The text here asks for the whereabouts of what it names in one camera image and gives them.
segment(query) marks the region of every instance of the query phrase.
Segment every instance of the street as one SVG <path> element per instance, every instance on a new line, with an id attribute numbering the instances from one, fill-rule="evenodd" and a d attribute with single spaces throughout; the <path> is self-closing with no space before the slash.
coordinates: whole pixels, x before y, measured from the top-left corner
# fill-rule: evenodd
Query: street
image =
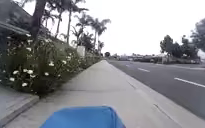
<path id="1" fill-rule="evenodd" d="M 130 61 L 108 62 L 205 119 L 205 70 Z"/>

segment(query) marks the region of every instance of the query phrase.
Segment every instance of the white lane line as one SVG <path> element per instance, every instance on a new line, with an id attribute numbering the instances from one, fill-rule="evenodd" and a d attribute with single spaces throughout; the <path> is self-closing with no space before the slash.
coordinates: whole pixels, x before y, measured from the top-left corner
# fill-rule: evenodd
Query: white lane line
<path id="1" fill-rule="evenodd" d="M 205 85 L 198 84 L 198 83 L 195 83 L 195 82 L 192 82 L 192 81 L 187 81 L 187 80 L 184 80 L 184 79 L 181 79 L 181 78 L 177 78 L 177 77 L 174 78 L 174 79 L 175 79 L 175 80 L 182 81 L 182 82 L 185 82 L 185 83 L 189 83 L 189 84 L 193 84 L 193 85 L 196 85 L 196 86 L 205 88 Z"/>
<path id="2" fill-rule="evenodd" d="M 150 72 L 149 70 L 138 68 L 138 70 L 144 71 L 144 72 Z"/>

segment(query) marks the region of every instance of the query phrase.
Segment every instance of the bush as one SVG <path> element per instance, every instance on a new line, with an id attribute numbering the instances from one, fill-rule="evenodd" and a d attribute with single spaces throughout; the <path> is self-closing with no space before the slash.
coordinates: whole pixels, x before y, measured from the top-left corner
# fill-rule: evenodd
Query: bush
<path id="1" fill-rule="evenodd" d="M 98 57 L 82 59 L 73 48 L 58 49 L 50 39 L 8 41 L 0 50 L 0 82 L 18 91 L 47 94 L 73 74 L 98 62 Z"/>

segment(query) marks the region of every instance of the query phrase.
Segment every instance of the blue object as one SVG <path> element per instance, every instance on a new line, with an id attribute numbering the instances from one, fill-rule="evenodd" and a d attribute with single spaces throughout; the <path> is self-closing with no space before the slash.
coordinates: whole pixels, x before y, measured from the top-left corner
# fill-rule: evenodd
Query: blue object
<path id="1" fill-rule="evenodd" d="M 125 128 L 107 106 L 65 108 L 50 116 L 41 128 Z"/>

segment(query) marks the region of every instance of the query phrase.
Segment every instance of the sidewalk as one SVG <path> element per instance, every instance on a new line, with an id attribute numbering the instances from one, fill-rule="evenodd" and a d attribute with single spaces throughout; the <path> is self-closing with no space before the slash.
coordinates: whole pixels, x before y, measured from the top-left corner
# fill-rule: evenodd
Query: sidewalk
<path id="1" fill-rule="evenodd" d="M 38 128 L 53 112 L 72 106 L 108 105 L 127 128 L 205 128 L 205 121 L 105 60 L 91 66 L 6 128 Z"/>
<path id="2" fill-rule="evenodd" d="M 0 85 L 0 124 L 4 126 L 38 100 L 38 96 L 19 93 Z"/>

